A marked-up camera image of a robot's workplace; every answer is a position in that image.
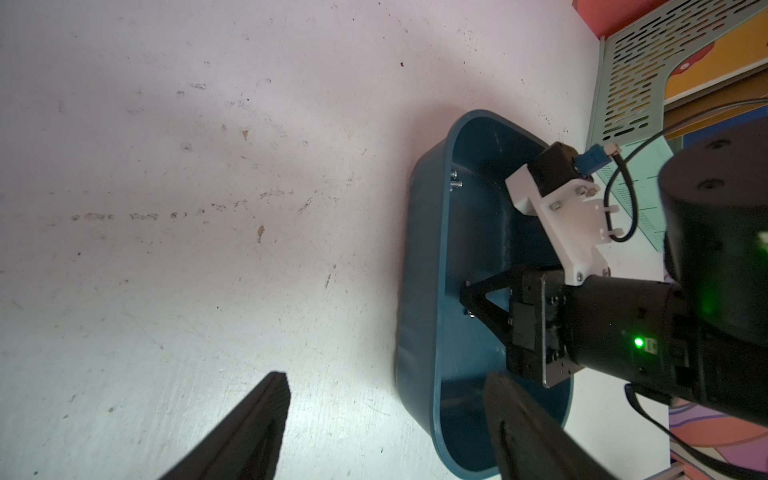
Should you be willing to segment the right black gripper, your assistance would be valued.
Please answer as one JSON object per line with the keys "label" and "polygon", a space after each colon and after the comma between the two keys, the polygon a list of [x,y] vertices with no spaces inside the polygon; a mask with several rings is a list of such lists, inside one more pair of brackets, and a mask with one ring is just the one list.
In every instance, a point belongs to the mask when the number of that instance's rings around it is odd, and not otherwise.
{"label": "right black gripper", "polygon": [[[507,369],[552,388],[581,370],[565,346],[564,272],[560,269],[510,268],[460,287],[464,308],[506,347]],[[509,312],[488,299],[507,290]]]}

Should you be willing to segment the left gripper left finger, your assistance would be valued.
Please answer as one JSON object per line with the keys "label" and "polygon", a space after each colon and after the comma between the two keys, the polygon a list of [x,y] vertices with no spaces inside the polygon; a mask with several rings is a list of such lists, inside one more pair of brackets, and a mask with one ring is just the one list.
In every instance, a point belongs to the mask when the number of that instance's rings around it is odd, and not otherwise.
{"label": "left gripper left finger", "polygon": [[271,372],[175,466],[165,479],[272,479],[291,392],[287,375]]}

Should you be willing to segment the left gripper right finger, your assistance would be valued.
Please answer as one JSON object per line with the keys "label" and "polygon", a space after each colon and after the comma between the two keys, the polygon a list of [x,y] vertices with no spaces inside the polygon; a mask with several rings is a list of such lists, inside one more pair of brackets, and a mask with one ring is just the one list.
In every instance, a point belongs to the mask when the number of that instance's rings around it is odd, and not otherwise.
{"label": "left gripper right finger", "polygon": [[501,478],[612,477],[511,376],[487,376],[484,405]]}

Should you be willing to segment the teal plastic storage tray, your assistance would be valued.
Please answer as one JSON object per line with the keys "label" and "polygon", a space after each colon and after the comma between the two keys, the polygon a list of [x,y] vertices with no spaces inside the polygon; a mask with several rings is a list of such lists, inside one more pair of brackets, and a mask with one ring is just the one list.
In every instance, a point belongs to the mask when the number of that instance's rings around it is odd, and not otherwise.
{"label": "teal plastic storage tray", "polygon": [[[409,187],[396,352],[400,399],[461,479],[498,472],[483,400],[504,345],[459,300],[460,287],[520,263],[555,264],[539,221],[512,205],[506,179],[543,140],[487,110],[461,116],[416,163]],[[450,189],[451,172],[463,187]]]}

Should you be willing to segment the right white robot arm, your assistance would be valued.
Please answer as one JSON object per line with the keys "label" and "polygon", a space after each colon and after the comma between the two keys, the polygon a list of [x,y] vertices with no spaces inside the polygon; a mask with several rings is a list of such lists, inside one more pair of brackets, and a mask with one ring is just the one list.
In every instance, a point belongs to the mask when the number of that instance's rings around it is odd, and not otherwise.
{"label": "right white robot arm", "polygon": [[515,265],[459,298],[505,346],[510,372],[546,387],[583,368],[659,402],[678,397],[767,421],[767,122],[722,131],[661,169],[670,282],[615,277],[539,205],[555,267]]}

